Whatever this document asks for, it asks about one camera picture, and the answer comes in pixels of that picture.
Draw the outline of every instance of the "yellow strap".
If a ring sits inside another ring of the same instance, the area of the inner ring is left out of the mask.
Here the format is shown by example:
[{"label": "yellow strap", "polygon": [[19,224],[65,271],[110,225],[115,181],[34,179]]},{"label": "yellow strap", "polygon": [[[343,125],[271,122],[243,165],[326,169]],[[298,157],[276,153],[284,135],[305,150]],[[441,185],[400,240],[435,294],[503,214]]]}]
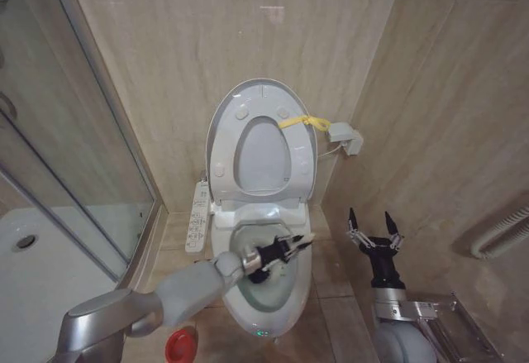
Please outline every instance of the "yellow strap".
[{"label": "yellow strap", "polygon": [[309,117],[308,115],[303,115],[302,117],[291,117],[286,121],[278,123],[280,129],[289,127],[298,123],[305,123],[306,125],[313,125],[319,131],[327,131],[331,123],[327,119],[321,117]]}]

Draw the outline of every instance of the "red cap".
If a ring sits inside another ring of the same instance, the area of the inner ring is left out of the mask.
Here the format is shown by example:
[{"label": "red cap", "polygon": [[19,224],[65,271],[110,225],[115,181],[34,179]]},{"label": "red cap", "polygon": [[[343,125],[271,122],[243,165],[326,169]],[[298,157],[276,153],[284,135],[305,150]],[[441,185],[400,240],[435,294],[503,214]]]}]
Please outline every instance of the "red cap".
[{"label": "red cap", "polygon": [[197,354],[197,343],[184,328],[174,332],[165,344],[165,359],[168,363],[193,363]]}]

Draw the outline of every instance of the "bidet control panel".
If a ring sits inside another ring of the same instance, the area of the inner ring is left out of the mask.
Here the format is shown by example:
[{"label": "bidet control panel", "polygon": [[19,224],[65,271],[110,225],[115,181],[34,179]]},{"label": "bidet control panel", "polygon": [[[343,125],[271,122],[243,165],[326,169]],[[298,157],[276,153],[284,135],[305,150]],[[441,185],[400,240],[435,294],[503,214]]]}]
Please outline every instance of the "bidet control panel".
[{"label": "bidet control panel", "polygon": [[189,218],[188,237],[185,241],[186,253],[200,253],[206,243],[207,226],[209,225],[209,186],[201,180],[195,185],[193,208]]}]

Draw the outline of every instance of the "toilet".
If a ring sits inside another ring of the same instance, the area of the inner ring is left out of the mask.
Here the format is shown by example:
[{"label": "toilet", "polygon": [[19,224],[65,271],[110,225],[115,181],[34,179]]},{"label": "toilet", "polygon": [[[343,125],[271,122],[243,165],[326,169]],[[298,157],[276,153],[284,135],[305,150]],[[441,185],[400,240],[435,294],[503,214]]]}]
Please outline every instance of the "toilet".
[{"label": "toilet", "polygon": [[[307,109],[296,94],[271,79],[248,80],[219,104],[206,149],[215,256],[311,232],[307,201],[316,175],[315,132],[302,122],[278,127],[302,115]],[[259,337],[287,332],[307,302],[311,256],[308,247],[288,264],[273,266],[261,284],[241,280],[223,298],[231,315]]]}]

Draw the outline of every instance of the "metal handle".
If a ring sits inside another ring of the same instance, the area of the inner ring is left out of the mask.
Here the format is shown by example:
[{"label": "metal handle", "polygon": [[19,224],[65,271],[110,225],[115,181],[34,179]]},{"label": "metal handle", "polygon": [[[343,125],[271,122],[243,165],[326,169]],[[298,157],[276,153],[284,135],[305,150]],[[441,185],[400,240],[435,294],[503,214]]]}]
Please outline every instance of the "metal handle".
[{"label": "metal handle", "polygon": [[3,105],[0,105],[0,111],[2,111],[4,114],[7,112],[9,117],[15,121],[18,117],[17,107],[15,107],[15,104],[13,104],[13,101],[11,101],[8,96],[6,96],[3,92],[0,92],[0,104],[2,103]]}]

